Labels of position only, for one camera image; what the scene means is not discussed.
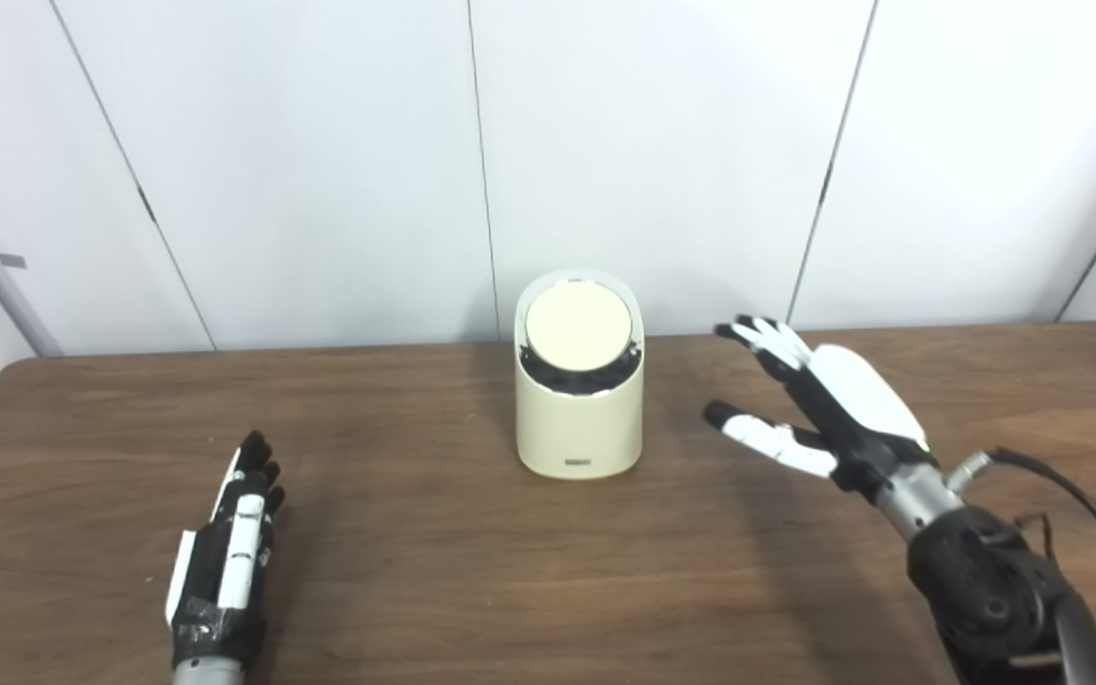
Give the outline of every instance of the black fingertip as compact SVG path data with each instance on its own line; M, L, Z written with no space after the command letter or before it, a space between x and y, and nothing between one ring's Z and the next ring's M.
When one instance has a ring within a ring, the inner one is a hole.
M285 487L274 487L270 490L270 493L265 495L264 499L264 513L266 515L275 515L277 509L282 507L282 502L286 502L286 489Z
M255 471L261 468L270 457L273 456L273 447L264 442L264 435L260 430L253 430L248 437L240 443L240 459L236 463L239 471Z
M745 413L743 409L735 408L730 402L712 400L704 409L704 420L709 422L709 425L713 426L713 429L721 430L727 421L730 421L735 415L743 415Z
M269 463L261 467L261 472L266 479L270 479L270 486L273 486L274 482L277 482L277 477L282 476L282 467L277 463Z
M728 323L718 323L717 326L712 327L712 331L715 334L721 338L739 340L740 343L744 343L744 340L740 338L739 334L734 333L734 328Z

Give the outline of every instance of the black cable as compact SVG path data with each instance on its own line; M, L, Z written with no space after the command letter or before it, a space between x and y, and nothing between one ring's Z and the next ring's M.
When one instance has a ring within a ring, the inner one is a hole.
M1057 486L1062 487L1069 491L1069 494L1077 499L1077 502L1082 503L1082 506L1088 510L1088 513L1092 513L1093 517L1096 517L1096 502L1093 501L1093 498L1080 489L1075 482L1065 478L1057 469L1051 468L1051 465L1043 463L1043 460L1023 455L1020 452L1006 450L1005 447L997 447L995 452L989 452L987 456L992 457L993 463L1012 465L1013 467L1039 473L1039 476L1054 481Z

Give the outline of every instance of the wooden table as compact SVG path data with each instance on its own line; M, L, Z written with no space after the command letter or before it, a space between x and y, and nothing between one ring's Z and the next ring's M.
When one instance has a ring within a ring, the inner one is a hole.
M806 334L860 351L949 467L996 444L1096 494L1096 324ZM0 682L169 680L180 529L262 429L290 493L266 595L275 685L954 682L904 547L830 482L726 442L722 398L800 422L752 356L648 345L633 471L559 482L513 445L506 343L33 359L0 376ZM1096 612L1096 524L1035 477Z

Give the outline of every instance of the round lid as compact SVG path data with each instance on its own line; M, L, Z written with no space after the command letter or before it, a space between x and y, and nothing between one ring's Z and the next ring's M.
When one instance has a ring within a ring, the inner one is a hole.
M527 309L527 343L553 367L592 370L628 346L631 316L620 296L592 281L558 283Z

